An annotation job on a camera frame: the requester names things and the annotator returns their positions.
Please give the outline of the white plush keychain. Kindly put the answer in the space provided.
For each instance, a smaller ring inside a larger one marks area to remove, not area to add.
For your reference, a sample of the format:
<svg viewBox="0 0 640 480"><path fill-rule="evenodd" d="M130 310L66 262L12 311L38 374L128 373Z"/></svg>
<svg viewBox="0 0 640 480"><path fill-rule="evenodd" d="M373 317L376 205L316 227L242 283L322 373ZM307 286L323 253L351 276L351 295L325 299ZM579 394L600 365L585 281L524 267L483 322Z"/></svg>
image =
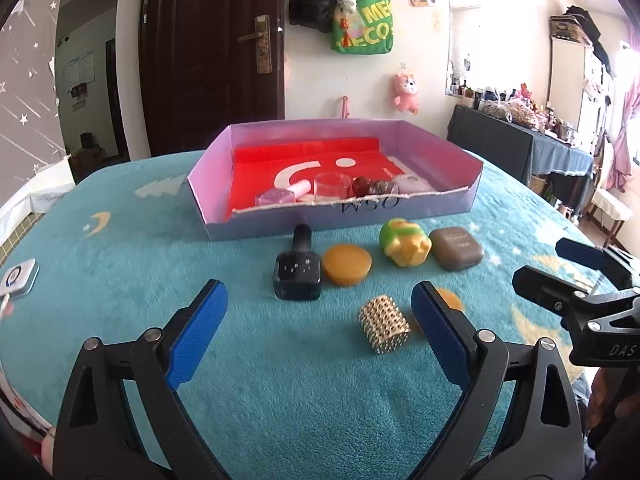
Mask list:
<svg viewBox="0 0 640 480"><path fill-rule="evenodd" d="M341 14L349 15L357 11L357 0L336 0Z"/></svg>

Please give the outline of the green yellow toy figure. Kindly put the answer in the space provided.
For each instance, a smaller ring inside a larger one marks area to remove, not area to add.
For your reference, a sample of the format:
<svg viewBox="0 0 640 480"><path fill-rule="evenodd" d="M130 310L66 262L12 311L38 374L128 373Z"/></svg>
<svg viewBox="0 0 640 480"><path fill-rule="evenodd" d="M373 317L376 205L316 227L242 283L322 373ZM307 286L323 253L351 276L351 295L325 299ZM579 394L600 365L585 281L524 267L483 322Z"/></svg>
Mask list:
<svg viewBox="0 0 640 480"><path fill-rule="evenodd" d="M384 255L400 268L420 266L432 249L432 241L424 229L403 218L385 222L378 239Z"/></svg>

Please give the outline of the orange round soap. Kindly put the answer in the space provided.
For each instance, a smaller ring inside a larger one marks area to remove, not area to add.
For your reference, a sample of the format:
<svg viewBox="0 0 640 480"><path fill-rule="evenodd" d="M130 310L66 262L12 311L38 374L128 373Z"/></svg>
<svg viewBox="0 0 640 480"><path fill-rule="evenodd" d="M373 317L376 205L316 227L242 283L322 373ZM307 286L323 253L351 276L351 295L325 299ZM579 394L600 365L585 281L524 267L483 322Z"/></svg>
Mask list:
<svg viewBox="0 0 640 480"><path fill-rule="evenodd" d="M353 244L330 247L321 257L323 273L336 286L348 287L362 282L369 274L372 257Z"/></svg>

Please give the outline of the orange ball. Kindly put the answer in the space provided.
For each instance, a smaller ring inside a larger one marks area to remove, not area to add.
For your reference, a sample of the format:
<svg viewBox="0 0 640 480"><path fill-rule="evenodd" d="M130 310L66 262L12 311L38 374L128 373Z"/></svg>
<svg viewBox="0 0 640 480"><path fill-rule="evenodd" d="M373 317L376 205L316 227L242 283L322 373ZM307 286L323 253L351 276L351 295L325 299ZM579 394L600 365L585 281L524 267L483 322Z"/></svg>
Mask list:
<svg viewBox="0 0 640 480"><path fill-rule="evenodd" d="M436 290L450 309L460 312L465 310L464 304L457 294L443 287L437 287Z"/></svg>

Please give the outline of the clear plastic cup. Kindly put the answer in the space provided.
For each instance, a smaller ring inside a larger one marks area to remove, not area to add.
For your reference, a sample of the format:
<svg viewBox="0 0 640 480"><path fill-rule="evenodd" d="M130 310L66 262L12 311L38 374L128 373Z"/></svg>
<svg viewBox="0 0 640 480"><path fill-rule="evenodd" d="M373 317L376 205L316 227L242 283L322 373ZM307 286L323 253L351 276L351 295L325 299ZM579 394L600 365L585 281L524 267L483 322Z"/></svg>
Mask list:
<svg viewBox="0 0 640 480"><path fill-rule="evenodd" d="M346 200L351 188L352 178L342 172L326 171L314 176L314 199L317 202Z"/></svg>

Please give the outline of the green tote bag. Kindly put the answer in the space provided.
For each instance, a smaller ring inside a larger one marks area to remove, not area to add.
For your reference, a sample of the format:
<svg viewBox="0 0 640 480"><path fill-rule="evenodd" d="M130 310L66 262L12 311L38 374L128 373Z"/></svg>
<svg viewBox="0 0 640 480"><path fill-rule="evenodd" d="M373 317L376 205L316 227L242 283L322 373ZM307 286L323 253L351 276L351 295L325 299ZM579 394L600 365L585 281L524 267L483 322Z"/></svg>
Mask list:
<svg viewBox="0 0 640 480"><path fill-rule="evenodd" d="M392 0L357 0L357 11L333 13L331 49L341 54L383 55L394 45Z"/></svg>

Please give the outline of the purple cardboard box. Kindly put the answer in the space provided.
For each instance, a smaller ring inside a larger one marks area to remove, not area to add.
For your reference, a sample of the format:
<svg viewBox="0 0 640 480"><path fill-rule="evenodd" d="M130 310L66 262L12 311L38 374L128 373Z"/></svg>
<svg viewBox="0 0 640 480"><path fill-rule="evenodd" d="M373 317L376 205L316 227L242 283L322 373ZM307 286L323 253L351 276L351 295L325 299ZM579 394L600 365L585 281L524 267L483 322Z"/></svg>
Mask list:
<svg viewBox="0 0 640 480"><path fill-rule="evenodd" d="M225 128L188 175L213 240L471 210L483 164L410 122L302 119Z"/></svg>

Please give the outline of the dark red glossy ball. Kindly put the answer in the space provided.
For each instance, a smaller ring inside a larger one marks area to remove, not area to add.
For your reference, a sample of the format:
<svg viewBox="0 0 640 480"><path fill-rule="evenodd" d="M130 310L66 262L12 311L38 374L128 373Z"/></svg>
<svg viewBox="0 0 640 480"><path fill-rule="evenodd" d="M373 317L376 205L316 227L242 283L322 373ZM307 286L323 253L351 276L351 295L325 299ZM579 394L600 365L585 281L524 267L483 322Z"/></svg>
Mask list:
<svg viewBox="0 0 640 480"><path fill-rule="evenodd" d="M373 181L367 177L358 177L352 181L352 192L355 197L366 197L372 195Z"/></svg>

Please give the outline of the dark covered side table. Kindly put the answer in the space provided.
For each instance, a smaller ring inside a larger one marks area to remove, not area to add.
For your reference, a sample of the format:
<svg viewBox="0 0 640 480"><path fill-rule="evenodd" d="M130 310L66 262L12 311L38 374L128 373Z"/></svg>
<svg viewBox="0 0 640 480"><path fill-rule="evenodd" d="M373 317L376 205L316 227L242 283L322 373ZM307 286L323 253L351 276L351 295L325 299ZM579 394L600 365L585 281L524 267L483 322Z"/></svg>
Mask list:
<svg viewBox="0 0 640 480"><path fill-rule="evenodd" d="M480 155L523 184L529 184L533 176L548 174L592 175L592 155L469 107L454 107L447 131L449 142Z"/></svg>

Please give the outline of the gold studded cylinder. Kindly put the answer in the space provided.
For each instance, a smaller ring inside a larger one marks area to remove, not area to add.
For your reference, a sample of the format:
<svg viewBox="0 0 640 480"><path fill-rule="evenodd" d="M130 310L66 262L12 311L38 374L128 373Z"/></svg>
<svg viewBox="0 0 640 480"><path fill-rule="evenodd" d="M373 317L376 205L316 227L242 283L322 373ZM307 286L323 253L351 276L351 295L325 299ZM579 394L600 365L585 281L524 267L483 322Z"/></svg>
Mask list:
<svg viewBox="0 0 640 480"><path fill-rule="evenodd" d="M411 327L391 296L370 299L358 313L361 329L376 354L390 353L409 339Z"/></svg>

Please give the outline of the pink nail polish bottle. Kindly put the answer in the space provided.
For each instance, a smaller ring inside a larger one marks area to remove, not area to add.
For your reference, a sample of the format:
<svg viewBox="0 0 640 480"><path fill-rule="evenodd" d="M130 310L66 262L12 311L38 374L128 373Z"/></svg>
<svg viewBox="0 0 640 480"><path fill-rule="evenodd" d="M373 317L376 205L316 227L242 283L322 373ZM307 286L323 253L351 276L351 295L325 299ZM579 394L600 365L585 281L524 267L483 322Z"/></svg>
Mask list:
<svg viewBox="0 0 640 480"><path fill-rule="evenodd" d="M270 188L259 194L255 198L255 205L262 206L270 206L270 205L280 205L280 204L292 204L295 203L296 200L299 200L301 197L305 196L311 189L311 183L306 180L300 180L294 184L287 186L286 188Z"/></svg>

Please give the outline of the dark brown door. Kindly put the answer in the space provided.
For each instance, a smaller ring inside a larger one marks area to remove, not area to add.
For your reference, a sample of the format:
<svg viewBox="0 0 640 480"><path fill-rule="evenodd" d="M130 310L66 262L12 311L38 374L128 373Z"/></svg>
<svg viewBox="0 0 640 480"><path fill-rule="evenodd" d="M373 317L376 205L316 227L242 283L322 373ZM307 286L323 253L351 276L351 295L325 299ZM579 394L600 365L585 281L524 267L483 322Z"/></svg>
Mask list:
<svg viewBox="0 0 640 480"><path fill-rule="evenodd" d="M272 73L256 72L257 15L270 16ZM284 0L142 0L141 96L154 156L207 148L224 128L284 116Z"/></svg>

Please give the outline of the brown earbud case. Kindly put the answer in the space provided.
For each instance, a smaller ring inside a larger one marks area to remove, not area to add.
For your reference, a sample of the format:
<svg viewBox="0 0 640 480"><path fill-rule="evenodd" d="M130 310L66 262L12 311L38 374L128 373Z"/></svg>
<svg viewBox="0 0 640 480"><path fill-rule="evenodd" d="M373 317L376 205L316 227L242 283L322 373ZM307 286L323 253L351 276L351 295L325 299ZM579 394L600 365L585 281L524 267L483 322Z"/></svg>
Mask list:
<svg viewBox="0 0 640 480"><path fill-rule="evenodd" d="M434 229L430 233L431 253L447 271L462 271L477 266L484 259L484 249L460 226Z"/></svg>

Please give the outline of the pink stick on wall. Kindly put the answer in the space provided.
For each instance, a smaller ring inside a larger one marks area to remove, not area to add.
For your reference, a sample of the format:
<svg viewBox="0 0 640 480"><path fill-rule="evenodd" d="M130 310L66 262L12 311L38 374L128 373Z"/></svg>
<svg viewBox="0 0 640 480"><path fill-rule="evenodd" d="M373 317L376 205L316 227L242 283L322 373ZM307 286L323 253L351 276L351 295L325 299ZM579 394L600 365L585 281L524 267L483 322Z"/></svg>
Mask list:
<svg viewBox="0 0 640 480"><path fill-rule="evenodd" d="M341 118L345 119L345 118L349 118L349 116L350 116L349 97L342 96Z"/></svg>

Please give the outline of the small white timer device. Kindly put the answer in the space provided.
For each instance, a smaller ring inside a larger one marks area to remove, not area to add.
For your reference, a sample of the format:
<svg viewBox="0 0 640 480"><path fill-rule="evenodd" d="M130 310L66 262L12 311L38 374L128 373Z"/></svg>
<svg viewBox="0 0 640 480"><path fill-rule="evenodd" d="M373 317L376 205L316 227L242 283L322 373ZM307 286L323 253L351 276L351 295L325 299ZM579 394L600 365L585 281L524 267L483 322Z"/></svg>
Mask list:
<svg viewBox="0 0 640 480"><path fill-rule="evenodd" d="M27 295L32 290L38 273L39 264L35 258L11 266L2 276L0 296L18 298Z"/></svg>

